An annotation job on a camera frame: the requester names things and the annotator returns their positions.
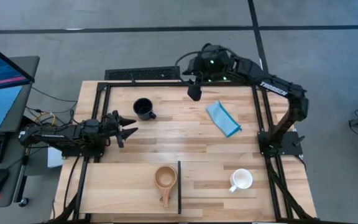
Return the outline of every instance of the wooden table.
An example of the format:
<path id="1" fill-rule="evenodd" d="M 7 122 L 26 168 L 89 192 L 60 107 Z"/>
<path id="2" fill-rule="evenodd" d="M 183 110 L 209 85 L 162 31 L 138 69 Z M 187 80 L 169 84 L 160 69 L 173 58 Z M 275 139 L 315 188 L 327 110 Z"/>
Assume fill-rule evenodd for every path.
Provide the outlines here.
<path id="1" fill-rule="evenodd" d="M 91 117 L 97 84 L 97 81 L 83 82 L 75 113 L 77 121 Z M 138 127 L 139 130 L 124 143 L 123 149 L 119 149 L 112 141 L 100 160 L 100 163 L 176 163 L 181 161 L 182 214 L 163 218 L 153 215 L 137 217 L 103 213 L 105 212 L 103 209 L 95 214 L 94 212 L 98 210 L 88 208 L 94 208 L 97 205 L 84 204 L 95 203 L 95 201 L 82 200 L 80 212 L 93 212 L 92 222 L 275 221 L 265 162 L 259 153 L 257 142 L 256 133 L 259 128 L 251 88 L 245 86 L 203 87 L 203 96 L 197 102 L 192 101 L 186 93 L 186 87 L 179 86 L 112 87 L 108 112 L 118 110 L 121 116 L 138 120 L 128 128 Z M 152 100 L 157 114 L 156 120 L 139 121 L 133 112 L 133 103 L 142 97 Z M 276 123 L 287 111 L 288 103 L 285 98 L 273 93 L 269 93 L 268 97 L 273 120 Z M 264 112 L 262 97 L 259 98 L 262 112 Z M 98 119 L 101 116 L 103 99 L 104 92 L 101 95 Z M 224 136 L 206 113 L 207 105 L 217 100 L 221 101 L 232 117 L 242 126 L 242 131 L 229 138 Z M 75 158 L 66 159 L 62 168 L 55 197 L 57 215 L 62 212 L 65 189 L 74 160 Z M 306 212 L 316 216 L 303 164 L 293 156 L 282 156 L 282 160 L 289 191 Z M 82 158 L 75 167 L 67 203 L 77 191 L 81 164 Z M 240 168 L 245 168 L 252 173 L 254 183 L 250 189 L 230 194 L 229 177 Z M 108 173 L 105 175 L 106 178 L 114 178 Z M 285 217 L 285 207 L 279 190 L 278 198 L 282 217 Z M 100 202 L 100 204 L 108 205 L 108 201 Z"/>

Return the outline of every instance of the white mug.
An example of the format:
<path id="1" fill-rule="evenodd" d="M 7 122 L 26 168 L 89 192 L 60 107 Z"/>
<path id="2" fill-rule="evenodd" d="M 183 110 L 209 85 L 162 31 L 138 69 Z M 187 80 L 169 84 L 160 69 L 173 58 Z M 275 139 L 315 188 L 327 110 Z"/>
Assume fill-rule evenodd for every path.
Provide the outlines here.
<path id="1" fill-rule="evenodd" d="M 252 185 L 252 174 L 246 169 L 238 169 L 230 176 L 230 192 L 236 189 L 247 189 Z"/>

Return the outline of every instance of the black cup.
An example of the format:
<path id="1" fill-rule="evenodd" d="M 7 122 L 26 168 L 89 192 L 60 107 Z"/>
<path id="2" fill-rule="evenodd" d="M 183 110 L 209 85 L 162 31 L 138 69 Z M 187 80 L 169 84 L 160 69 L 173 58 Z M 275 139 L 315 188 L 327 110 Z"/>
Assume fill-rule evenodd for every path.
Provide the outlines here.
<path id="1" fill-rule="evenodd" d="M 153 113 L 153 103 L 147 98 L 140 98 L 135 101 L 134 111 L 143 121 L 157 117 L 155 113 Z"/>

